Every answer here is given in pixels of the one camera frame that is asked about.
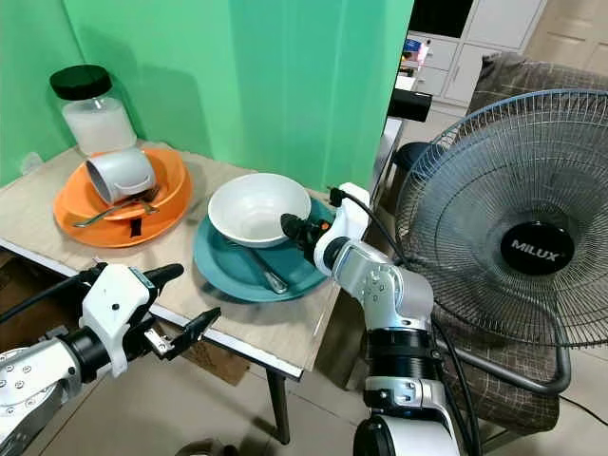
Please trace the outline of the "black table leg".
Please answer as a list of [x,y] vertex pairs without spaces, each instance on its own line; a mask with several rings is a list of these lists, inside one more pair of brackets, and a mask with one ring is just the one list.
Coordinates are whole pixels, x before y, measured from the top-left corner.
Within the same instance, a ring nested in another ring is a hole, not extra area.
[[291,442],[290,410],[288,409],[286,377],[277,370],[268,370],[266,373],[271,398],[271,408],[275,417],[275,438],[282,445]]

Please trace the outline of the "orange plate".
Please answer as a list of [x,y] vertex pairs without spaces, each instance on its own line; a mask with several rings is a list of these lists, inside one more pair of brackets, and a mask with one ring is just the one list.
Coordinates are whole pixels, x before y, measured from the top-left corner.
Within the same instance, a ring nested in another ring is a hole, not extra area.
[[[194,194],[194,183],[177,149],[145,147],[142,151],[155,168],[158,192],[152,205],[158,212],[144,216],[138,204],[130,205],[109,214],[96,224],[73,227],[74,221],[96,216],[107,208],[87,177],[86,166],[80,164],[53,200],[52,216],[58,229],[86,246],[101,248],[138,246],[173,229],[185,216],[187,205]],[[127,221],[133,218],[146,219],[146,237],[140,243],[131,242],[127,233]]]

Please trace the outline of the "grey Milux standing fan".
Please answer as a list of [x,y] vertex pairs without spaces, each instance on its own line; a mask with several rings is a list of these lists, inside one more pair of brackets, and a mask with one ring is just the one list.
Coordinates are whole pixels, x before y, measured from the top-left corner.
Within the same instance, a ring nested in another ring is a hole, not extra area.
[[547,88],[474,110],[403,173],[395,240],[443,314],[553,353],[547,381],[465,349],[457,359],[539,394],[569,352],[608,346],[608,90]]

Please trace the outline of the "glass jar with black lid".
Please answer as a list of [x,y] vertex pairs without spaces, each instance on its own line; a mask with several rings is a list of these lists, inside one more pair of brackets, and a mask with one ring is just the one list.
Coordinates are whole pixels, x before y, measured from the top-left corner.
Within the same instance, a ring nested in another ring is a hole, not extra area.
[[83,155],[105,155],[138,146],[123,101],[110,94],[113,80],[103,66],[65,66],[49,75],[48,81],[62,101],[62,117]]

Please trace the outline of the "blue and pink small items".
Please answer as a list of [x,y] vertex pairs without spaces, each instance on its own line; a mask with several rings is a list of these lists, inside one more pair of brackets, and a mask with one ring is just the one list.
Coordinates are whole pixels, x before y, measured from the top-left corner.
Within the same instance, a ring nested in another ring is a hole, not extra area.
[[430,40],[425,36],[407,36],[401,48],[398,72],[412,77],[425,63],[429,54]]

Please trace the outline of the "green backdrop cloth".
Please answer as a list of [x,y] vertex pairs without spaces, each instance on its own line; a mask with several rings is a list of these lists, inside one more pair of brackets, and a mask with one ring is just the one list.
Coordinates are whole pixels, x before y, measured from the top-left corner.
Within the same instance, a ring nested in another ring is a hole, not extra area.
[[413,0],[1,0],[0,180],[75,140],[49,77],[104,67],[138,138],[317,191],[376,180]]

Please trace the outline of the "small cardboard piece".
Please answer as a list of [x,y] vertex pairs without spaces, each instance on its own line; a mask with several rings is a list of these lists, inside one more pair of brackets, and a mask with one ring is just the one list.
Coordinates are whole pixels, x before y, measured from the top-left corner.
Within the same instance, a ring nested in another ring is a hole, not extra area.
[[249,361],[207,339],[191,344],[180,356],[231,386],[238,386],[249,369]]

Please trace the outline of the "black screen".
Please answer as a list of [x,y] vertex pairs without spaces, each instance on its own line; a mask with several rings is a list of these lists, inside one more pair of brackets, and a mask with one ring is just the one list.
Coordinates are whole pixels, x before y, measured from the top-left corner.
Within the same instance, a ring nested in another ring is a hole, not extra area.
[[475,0],[413,0],[408,31],[460,39]]

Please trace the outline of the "grey mug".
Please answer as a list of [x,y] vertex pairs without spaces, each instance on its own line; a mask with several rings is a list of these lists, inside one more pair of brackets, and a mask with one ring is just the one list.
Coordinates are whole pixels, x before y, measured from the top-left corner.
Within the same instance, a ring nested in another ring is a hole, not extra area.
[[85,161],[85,171],[105,203],[127,199],[157,183],[152,161],[138,147],[91,156]]

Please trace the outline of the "black rectangular object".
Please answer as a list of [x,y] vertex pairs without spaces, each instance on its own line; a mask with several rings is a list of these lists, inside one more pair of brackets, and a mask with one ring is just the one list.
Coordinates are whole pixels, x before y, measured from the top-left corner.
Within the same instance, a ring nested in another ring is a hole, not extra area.
[[428,121],[431,108],[431,95],[426,92],[395,88],[391,92],[387,116],[425,123]]

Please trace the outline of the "white cabinet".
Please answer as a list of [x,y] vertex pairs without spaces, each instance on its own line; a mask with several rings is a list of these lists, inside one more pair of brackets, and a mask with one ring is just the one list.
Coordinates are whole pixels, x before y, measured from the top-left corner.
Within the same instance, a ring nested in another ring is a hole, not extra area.
[[547,0],[475,0],[464,36],[411,33],[430,40],[425,63],[414,73],[413,90],[435,103],[467,107],[481,78],[483,57],[499,52],[522,53],[542,19]]

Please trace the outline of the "white bowl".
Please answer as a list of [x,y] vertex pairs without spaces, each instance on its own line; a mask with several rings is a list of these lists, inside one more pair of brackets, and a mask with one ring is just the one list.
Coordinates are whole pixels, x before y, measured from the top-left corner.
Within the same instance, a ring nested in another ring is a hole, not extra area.
[[312,197],[295,180],[271,173],[231,179],[210,196],[207,217],[225,238],[240,246],[269,248],[286,242],[279,218],[307,219]]

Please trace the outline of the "teal plate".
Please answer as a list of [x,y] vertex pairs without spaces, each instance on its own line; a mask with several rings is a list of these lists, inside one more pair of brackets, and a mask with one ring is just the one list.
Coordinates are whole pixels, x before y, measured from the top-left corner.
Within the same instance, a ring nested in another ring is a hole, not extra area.
[[[332,212],[321,201],[312,199],[309,219],[332,220]],[[286,294],[271,292],[257,266],[229,242],[230,239],[219,234],[205,217],[195,238],[194,260],[209,285],[232,298],[253,303],[292,300],[307,295],[326,281],[325,275],[310,264],[304,253],[288,239],[274,247],[249,247],[256,249],[257,254],[269,262],[290,286]]]

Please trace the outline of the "metal spoon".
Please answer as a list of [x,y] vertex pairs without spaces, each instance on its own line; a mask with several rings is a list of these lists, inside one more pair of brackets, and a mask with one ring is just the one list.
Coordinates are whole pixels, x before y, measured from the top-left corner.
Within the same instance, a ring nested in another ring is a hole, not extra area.
[[243,244],[235,243],[233,240],[230,240],[229,243],[232,247],[238,249],[245,256],[247,256],[248,259],[256,265],[271,292],[274,292],[277,295],[285,295],[288,291],[290,291],[290,285],[288,285],[286,279],[279,276],[279,274],[273,268],[271,268],[269,262],[266,262],[260,255],[257,254],[256,249],[251,249],[247,246],[243,246]]

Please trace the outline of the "large cardboard box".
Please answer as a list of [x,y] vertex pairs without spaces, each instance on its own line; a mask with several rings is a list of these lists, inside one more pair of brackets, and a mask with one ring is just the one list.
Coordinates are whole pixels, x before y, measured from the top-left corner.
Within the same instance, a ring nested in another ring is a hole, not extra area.
[[[21,257],[13,257],[6,262],[1,273],[0,312],[16,307],[30,298],[64,279],[64,275],[44,268]],[[77,329],[80,313],[72,305],[61,299],[48,298],[23,310],[17,316],[0,325],[0,351],[33,346],[49,331],[58,327]]]

